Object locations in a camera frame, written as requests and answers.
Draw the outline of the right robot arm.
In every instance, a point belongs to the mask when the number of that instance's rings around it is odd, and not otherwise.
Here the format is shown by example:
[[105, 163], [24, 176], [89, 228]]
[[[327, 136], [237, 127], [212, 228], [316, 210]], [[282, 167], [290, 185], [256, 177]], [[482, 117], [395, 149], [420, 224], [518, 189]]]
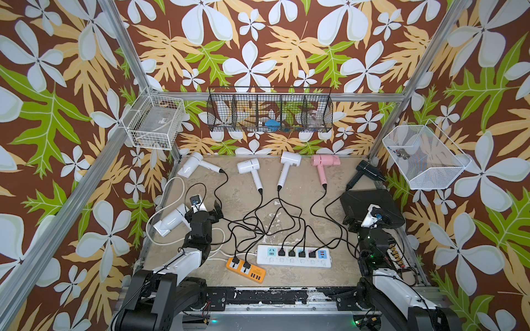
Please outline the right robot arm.
[[356, 299], [382, 313], [382, 330], [461, 330], [457, 314], [424, 298], [409, 285], [388, 253], [395, 244], [387, 228], [400, 228], [402, 214], [378, 204], [343, 203], [345, 222], [357, 234], [357, 262], [362, 278]]

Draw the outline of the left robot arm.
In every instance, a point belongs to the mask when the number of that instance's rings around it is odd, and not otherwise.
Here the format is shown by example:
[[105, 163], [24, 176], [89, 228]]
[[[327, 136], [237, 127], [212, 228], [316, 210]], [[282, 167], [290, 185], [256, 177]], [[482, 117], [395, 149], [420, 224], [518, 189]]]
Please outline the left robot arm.
[[212, 225], [222, 217], [218, 202], [211, 211], [188, 211], [184, 219], [190, 223], [190, 232], [178, 254], [155, 270], [139, 270], [132, 276], [124, 302], [109, 329], [169, 330], [179, 313], [205, 304], [206, 281], [189, 274], [208, 259]]

